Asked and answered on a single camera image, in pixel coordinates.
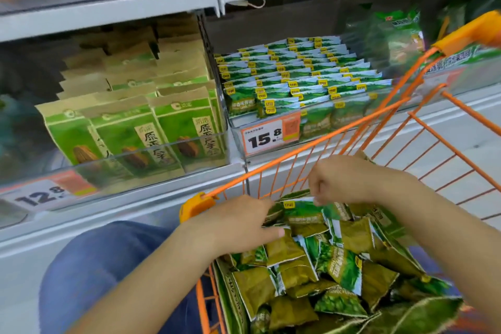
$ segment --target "person's right hand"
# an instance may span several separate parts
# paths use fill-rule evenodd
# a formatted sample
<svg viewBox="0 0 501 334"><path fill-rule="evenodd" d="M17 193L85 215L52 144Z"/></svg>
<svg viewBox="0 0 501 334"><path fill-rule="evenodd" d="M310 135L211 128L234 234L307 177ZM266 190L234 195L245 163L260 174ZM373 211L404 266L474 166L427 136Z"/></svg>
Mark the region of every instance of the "person's right hand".
<svg viewBox="0 0 501 334"><path fill-rule="evenodd" d="M318 205L333 202L381 203L385 190L395 187L399 178L407 179L408 176L408 173L375 165L358 157L333 155L320 160L313 167L308 182L311 195Z"/></svg>

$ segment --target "orange shopping cart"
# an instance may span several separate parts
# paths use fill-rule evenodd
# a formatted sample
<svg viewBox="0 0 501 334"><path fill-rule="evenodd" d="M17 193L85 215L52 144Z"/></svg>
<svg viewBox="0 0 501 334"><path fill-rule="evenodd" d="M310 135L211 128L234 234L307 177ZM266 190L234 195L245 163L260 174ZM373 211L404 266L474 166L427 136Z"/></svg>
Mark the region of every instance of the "orange shopping cart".
<svg viewBox="0 0 501 334"><path fill-rule="evenodd" d="M452 143L457 138L444 137L419 115L425 105L441 97L472 119L477 126L488 130L490 135L496 138L501 136L501 127L454 97L448 92L446 84L436 86L423 97L421 103L407 113L407 117L389 137L375 141L397 110L410 101L413 91L423 83L424 74L445 57L473 43L501 47L501 14L496 11L489 12L435 43L400 79L393 91L372 114L310 141L209 193L191 198L181 208L180 221L183 222L215 205L215 199L228 199L227 191L232 189L234 194L235 187L243 194L250 193L256 198L273 199L302 190L307 187L308 173L316 162L332 154L351 155L358 149L372 154L370 158L380 165L393 166L404 171L408 171L411 167L419 169L417 176L422 182L433 187L435 191L444 193L459 206L470 206L472 201L480 201L485 196L492 197L493 194L497 196L497 193L501 192L501 185ZM409 125L417 126L418 129L406 132ZM440 155L432 156L432 161L425 160L433 151L439 151ZM406 160L399 161L404 154ZM417 167L420 162L424 162L426 166ZM444 183L443 176L434 177L438 172L447 174L448 181ZM461 182L467 185L460 188L462 195L448 196L446 191ZM498 215L501 214L482 218L487 220ZM227 330L213 266L209 267L204 277L209 277L211 280L212 294L205 295L201 280L197 282L196 292L203 333L225 334ZM213 325L210 325L208 317L205 303L207 300L214 300L216 303L217 320ZM472 309L467 308L457 320L453 330L480 333L486 332L487 328L481 318Z"/></svg>

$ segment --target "hand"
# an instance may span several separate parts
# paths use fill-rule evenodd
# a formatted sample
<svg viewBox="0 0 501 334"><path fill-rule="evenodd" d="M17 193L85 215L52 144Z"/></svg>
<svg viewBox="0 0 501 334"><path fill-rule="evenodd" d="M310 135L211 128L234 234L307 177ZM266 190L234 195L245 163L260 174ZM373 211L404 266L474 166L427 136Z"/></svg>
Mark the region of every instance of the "hand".
<svg viewBox="0 0 501 334"><path fill-rule="evenodd" d="M333 202L384 204L384 195L411 176L354 156L333 155L320 160L308 182L316 204Z"/></svg>
<svg viewBox="0 0 501 334"><path fill-rule="evenodd" d="M283 228L261 227L272 205L272 200L242 195L217 204L179 227L185 226L196 235L212 259L244 252L285 235Z"/></svg>

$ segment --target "shopping cart handle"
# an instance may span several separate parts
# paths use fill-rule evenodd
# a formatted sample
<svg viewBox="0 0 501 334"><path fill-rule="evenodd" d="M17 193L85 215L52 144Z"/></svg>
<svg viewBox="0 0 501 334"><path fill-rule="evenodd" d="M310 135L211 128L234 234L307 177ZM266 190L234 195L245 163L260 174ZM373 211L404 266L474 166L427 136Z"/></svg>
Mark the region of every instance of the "shopping cart handle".
<svg viewBox="0 0 501 334"><path fill-rule="evenodd" d="M483 14L437 41L433 46L445 56L451 56L474 42L501 48L501 14L499 11Z"/></svg>
<svg viewBox="0 0 501 334"><path fill-rule="evenodd" d="M205 197L205 193L198 193L187 200L179 210L179 222L183 223L188 219L200 214L216 204L217 197Z"/></svg>

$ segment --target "shopping cart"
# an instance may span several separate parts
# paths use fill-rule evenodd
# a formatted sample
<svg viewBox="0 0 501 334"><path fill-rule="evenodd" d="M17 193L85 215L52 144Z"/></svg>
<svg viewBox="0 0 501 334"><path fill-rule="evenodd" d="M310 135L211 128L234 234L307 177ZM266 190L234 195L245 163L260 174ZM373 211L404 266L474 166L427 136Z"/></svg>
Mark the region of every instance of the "shopping cart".
<svg viewBox="0 0 501 334"><path fill-rule="evenodd" d="M451 144L451 140L447 140L423 119L418 117L418 113L427 103L438 97L442 97L442 99L449 101L456 108L473 118L477 124L489 129L494 135L501 136L501 127L489 121L471 107L461 102L458 98L454 97L448 92L446 84L436 86L428 95L423 97L421 103L411 112L407 113L407 118L401 122L400 126L398 126L386 140L374 141L376 136L394 117L397 110L410 101L410 96L417 86L423 83L423 76L429 69L443 58L453 55L475 42L487 46L501 46L501 14L496 11L489 12L435 43L435 45L400 79L393 91L372 114L352 122L341 129L337 129L328 135L310 141L292 150L290 153L266 165L260 166L257 169L251 170L245 175L209 193L199 194L191 198L181 208L180 221L184 222L190 217L214 206L216 204L215 199L228 199L227 192L231 189L234 194L235 187L239 190L238 185L240 184L241 193L251 194L256 198L277 199L283 194L304 189L307 186L308 173L316 162L332 154L351 155L358 149L367 151L367 153L372 152L373 154L370 158L381 165L398 167L407 171L411 167L416 169L419 161L423 161L431 151L440 147L442 150L447 150L448 154L446 156L441 156L440 158L443 158L443 160L436 161L431 168L429 162L427 162L428 169L425 172L422 171L419 175L421 181L429 185L428 180L432 179L433 175L445 169L448 165L454 164L452 167L454 170L447 170L448 174L453 174L453 179L443 184L443 178L440 178L442 185L434 187L435 191L444 192L446 188L450 188L451 185L454 184L457 185L461 180L466 182L467 178L469 180L472 175L483 180L482 186L479 186L479 182L475 180L474 188L461 188L461 190L466 190L470 194L473 192L473 194L461 196L457 202L454 201L457 205L464 206L482 196L496 191L501 192L501 185L465 156L462 151ZM404 133L404 130L410 124L417 124L420 128L415 135L409 138L409 135ZM413 156L413 160L410 162L406 160L402 166L395 166L399 158L402 157L404 153L408 155L409 152L413 155L418 155ZM461 164L467 166L468 169L464 169L463 171L461 169L463 167L458 166L457 162L461 162ZM271 188L269 190L267 187L265 189L265 185L269 185L266 178L269 178L270 181L272 179ZM257 185L257 187L251 187L250 183ZM226 328L219 296L217 294L213 266L209 267L208 273L205 274L204 277L210 278L212 295L204 295L202 281L199 280L196 285L196 292L202 331L204 334L217 332L225 334ZM206 308L206 301L211 299L215 301L217 311L217 322L212 326L210 325ZM463 313L464 314L460 316L456 323L455 330L473 333L487 331L487 327L482 322L481 318L478 317L471 308L465 309Z"/></svg>

